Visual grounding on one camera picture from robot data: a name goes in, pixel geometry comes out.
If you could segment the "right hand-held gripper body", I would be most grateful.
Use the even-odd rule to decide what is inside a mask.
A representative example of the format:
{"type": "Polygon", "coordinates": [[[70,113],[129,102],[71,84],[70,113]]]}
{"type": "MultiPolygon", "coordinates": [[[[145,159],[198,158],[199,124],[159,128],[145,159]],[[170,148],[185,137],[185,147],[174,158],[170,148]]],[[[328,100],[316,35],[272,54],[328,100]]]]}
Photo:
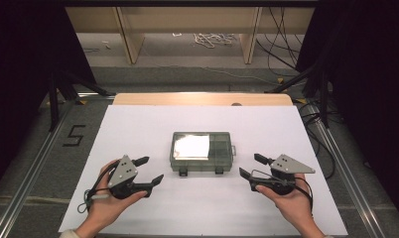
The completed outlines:
{"type": "Polygon", "coordinates": [[[273,160],[269,167],[271,174],[264,185],[279,195],[286,195],[294,189],[295,174],[314,174],[316,172],[311,167],[284,154],[273,160]]]}

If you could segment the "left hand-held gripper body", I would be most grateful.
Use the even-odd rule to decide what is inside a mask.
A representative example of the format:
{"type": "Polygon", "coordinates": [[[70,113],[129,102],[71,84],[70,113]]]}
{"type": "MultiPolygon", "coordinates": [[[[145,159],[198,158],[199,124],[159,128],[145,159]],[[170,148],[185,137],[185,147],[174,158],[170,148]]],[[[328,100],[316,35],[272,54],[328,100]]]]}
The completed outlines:
{"type": "Polygon", "coordinates": [[[133,161],[124,155],[117,163],[113,172],[109,175],[108,188],[110,193],[118,199],[124,199],[134,193],[134,178],[138,171],[133,161]]]}

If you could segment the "grey transparent compartment box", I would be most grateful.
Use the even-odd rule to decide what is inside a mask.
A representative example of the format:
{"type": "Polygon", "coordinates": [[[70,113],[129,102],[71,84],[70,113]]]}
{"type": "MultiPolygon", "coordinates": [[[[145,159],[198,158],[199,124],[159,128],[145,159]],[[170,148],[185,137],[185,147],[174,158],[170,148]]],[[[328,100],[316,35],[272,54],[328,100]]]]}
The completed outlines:
{"type": "Polygon", "coordinates": [[[233,165],[233,147],[228,132],[175,132],[170,163],[180,177],[189,172],[223,175],[233,165]]]}

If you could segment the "person's right hand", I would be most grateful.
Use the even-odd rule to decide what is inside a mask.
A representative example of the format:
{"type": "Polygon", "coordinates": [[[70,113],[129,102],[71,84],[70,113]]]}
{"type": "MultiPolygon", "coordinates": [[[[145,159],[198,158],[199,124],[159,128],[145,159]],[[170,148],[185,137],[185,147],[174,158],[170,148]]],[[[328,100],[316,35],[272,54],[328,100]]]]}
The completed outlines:
{"type": "Polygon", "coordinates": [[[309,199],[299,190],[294,189],[287,195],[279,195],[264,185],[257,185],[256,189],[275,203],[283,217],[299,233],[304,226],[318,226],[313,218],[309,199]]]}

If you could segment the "person's left hand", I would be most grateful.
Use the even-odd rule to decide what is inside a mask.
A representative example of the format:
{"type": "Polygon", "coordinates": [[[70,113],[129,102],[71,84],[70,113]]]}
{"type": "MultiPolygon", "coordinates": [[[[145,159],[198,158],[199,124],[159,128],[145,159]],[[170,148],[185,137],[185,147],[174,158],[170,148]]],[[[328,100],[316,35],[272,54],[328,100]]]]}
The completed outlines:
{"type": "Polygon", "coordinates": [[[108,188],[108,168],[115,160],[103,166],[96,186],[96,195],[106,195],[106,198],[95,199],[88,210],[85,220],[74,230],[79,238],[94,238],[99,231],[112,224],[130,205],[143,198],[147,192],[139,191],[125,199],[113,197],[108,188]]]}

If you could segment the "white board sheet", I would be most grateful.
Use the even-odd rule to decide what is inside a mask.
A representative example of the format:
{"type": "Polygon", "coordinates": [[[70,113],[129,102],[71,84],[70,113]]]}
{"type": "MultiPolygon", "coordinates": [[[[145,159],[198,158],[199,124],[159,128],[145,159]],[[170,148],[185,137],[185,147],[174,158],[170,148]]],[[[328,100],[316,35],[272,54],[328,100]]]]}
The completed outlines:
{"type": "Polygon", "coordinates": [[[106,234],[132,237],[294,237],[296,229],[274,203],[251,190],[240,170],[267,172],[255,154],[275,159],[282,154],[314,169],[306,177],[314,193],[313,215],[327,234],[344,237],[346,228],[294,106],[121,106],[107,108],[74,191],[63,230],[80,224],[77,208],[93,186],[99,169],[124,155],[148,157],[136,180],[161,177],[150,197],[130,206],[106,234]],[[227,132],[235,148],[232,169],[214,173],[173,171],[170,152],[176,132],[227,132]]]}

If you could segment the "black metal stand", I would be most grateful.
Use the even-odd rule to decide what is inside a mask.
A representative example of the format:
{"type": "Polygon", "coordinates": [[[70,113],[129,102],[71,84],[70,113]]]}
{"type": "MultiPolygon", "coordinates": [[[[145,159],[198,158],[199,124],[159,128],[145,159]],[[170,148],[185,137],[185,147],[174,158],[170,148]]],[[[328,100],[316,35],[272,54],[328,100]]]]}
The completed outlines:
{"type": "Polygon", "coordinates": [[[312,65],[308,69],[294,76],[288,82],[276,87],[275,89],[269,90],[269,93],[280,93],[285,89],[293,86],[294,84],[305,79],[307,82],[302,90],[303,95],[306,98],[314,97],[316,94],[320,97],[320,117],[322,122],[326,127],[328,127],[328,75],[325,73],[325,70],[321,66],[317,66],[316,64],[312,65]]]}
{"type": "Polygon", "coordinates": [[[51,112],[51,127],[50,131],[53,131],[60,122],[60,110],[58,91],[65,98],[65,100],[76,101],[78,94],[74,88],[75,84],[80,84],[83,87],[90,89],[91,91],[101,96],[115,96],[115,92],[109,92],[99,87],[95,82],[89,82],[76,74],[73,74],[65,70],[54,71],[48,80],[48,90],[50,99],[50,112],[51,112]]]}

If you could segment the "black curtain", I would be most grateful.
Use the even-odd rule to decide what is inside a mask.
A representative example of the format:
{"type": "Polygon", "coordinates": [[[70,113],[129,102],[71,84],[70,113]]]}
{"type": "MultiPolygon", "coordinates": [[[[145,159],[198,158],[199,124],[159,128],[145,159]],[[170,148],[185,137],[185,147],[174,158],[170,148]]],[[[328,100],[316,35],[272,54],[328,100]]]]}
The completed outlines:
{"type": "Polygon", "coordinates": [[[0,180],[59,70],[95,82],[66,8],[0,0],[0,180]]]}
{"type": "Polygon", "coordinates": [[[316,62],[347,13],[348,32],[326,60],[333,97],[399,212],[399,0],[319,0],[297,70],[316,62]]]}

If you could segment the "wooden shelf unit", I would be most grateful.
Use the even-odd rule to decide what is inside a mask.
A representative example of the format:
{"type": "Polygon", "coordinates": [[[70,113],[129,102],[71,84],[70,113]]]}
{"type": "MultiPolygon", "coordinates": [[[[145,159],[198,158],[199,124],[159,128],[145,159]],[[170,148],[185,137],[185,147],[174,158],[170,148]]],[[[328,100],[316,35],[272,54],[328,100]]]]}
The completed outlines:
{"type": "Polygon", "coordinates": [[[315,9],[299,7],[67,7],[78,33],[118,33],[127,61],[137,61],[147,33],[232,33],[251,63],[259,34],[307,33],[315,9]]]}

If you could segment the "aluminium floor rail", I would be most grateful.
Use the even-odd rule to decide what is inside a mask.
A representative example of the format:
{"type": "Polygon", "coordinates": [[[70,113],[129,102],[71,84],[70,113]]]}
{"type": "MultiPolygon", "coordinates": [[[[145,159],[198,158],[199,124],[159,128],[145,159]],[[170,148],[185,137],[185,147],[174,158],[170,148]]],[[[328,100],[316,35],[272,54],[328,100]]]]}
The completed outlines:
{"type": "Polygon", "coordinates": [[[356,178],[352,174],[351,169],[346,163],[346,160],[335,141],[332,132],[325,126],[322,119],[316,121],[316,128],[319,135],[328,148],[329,152],[335,161],[335,167],[340,174],[344,186],[358,212],[366,231],[371,238],[386,238],[384,231],[381,228],[379,219],[371,208],[369,201],[363,194],[362,189],[357,183],[356,178]]]}
{"type": "Polygon", "coordinates": [[[0,238],[57,238],[105,111],[108,97],[60,105],[50,128],[43,104],[0,181],[0,238]]]}

